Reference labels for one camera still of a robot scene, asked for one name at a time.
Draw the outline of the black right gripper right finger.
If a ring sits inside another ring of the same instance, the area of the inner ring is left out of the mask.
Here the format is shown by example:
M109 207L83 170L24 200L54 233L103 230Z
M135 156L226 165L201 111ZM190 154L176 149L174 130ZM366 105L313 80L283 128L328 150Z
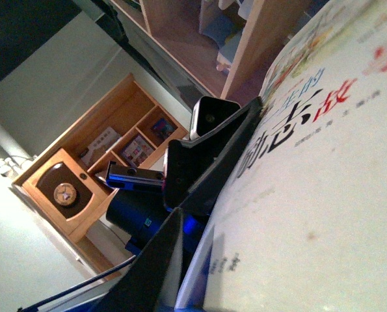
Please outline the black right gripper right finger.
M181 141L182 173L179 207L209 215L227 178L260 122L262 102L255 97L216 128L197 139Z

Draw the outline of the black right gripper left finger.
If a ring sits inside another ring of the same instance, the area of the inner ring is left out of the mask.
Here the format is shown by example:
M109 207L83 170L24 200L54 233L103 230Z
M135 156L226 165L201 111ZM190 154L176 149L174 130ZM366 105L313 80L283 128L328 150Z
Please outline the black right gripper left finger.
M178 207L134 260L126 275L92 311L153 311L174 252L182 252L183 211Z

